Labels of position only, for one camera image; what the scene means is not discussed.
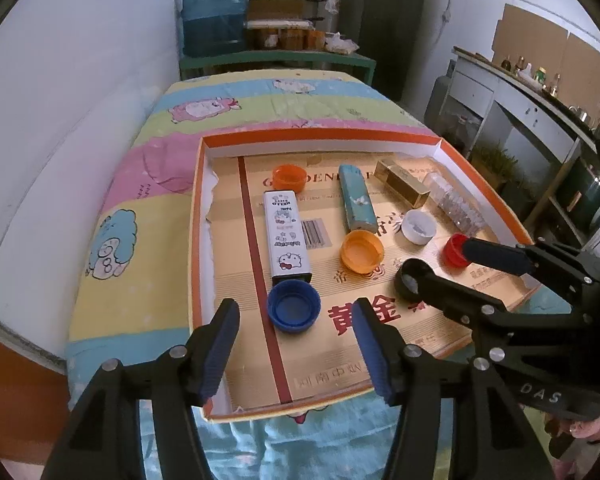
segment pink sheep cartoon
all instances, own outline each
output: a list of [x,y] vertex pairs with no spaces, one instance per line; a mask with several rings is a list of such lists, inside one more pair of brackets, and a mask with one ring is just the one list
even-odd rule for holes
[[208,117],[215,117],[229,110],[241,110],[238,101],[231,97],[216,97],[202,101],[192,101],[169,108],[171,122],[178,124],[182,121],[199,121]]

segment bed sheet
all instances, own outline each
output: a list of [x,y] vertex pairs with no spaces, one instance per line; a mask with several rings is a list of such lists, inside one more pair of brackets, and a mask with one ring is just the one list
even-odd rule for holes
[[[71,405],[106,359],[152,360],[189,336],[187,247],[197,138],[290,126],[429,133],[339,72],[254,70],[173,84],[120,162],[98,217],[66,350]],[[448,430],[449,405],[445,410]],[[217,478],[379,478],[397,419],[397,410],[373,394],[253,422],[209,424],[194,414]],[[158,479],[150,402],[141,403],[141,423],[147,475]],[[450,431],[441,432],[441,449],[449,438]]]

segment countertop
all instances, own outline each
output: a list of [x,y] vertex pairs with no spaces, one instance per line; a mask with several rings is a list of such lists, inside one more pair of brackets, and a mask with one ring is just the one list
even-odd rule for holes
[[480,68],[491,72],[493,75],[503,79],[507,83],[512,86],[515,86],[518,90],[520,90],[523,94],[526,94],[532,101],[536,104],[539,104],[545,111],[551,114],[557,122],[563,124],[564,128],[571,131],[573,135],[571,136],[573,139],[580,139],[584,144],[586,144],[594,153],[596,153],[596,145],[594,140],[591,139],[585,132],[583,132],[578,125],[574,122],[574,119],[565,115],[561,110],[555,107],[548,99],[546,99],[542,94],[536,92],[535,90],[529,88],[523,82],[512,76],[509,72],[504,70],[503,68],[494,65],[486,58],[481,56],[476,56],[471,52],[464,50],[458,46],[453,48],[453,53],[456,54],[459,58],[467,60]]

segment orange bottle cap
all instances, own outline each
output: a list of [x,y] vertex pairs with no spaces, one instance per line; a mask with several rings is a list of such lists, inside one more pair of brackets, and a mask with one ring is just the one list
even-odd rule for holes
[[350,232],[340,247],[342,263],[358,274],[368,274],[382,263],[384,246],[369,231]]
[[273,170],[273,189],[300,193],[306,184],[306,171],[294,164],[282,164]]

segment dark gray refrigerator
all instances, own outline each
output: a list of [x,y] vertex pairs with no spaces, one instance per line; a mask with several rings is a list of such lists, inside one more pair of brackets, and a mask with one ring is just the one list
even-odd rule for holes
[[393,101],[404,82],[424,0],[341,0],[338,30],[360,46],[359,54],[376,60],[372,87]]

